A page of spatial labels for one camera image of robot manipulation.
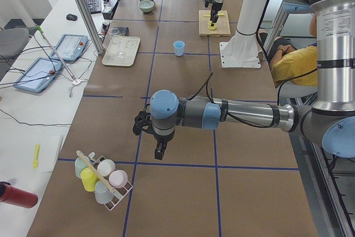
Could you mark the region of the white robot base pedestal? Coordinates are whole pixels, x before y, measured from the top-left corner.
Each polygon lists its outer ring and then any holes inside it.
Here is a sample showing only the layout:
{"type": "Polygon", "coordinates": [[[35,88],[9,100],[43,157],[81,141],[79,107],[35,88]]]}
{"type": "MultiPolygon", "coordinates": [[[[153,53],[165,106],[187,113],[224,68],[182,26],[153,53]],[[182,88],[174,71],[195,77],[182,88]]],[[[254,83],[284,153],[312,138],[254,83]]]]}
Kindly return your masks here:
{"type": "Polygon", "coordinates": [[[235,35],[221,42],[220,56],[223,68],[260,68],[257,34],[268,0],[244,0],[235,35]]]}

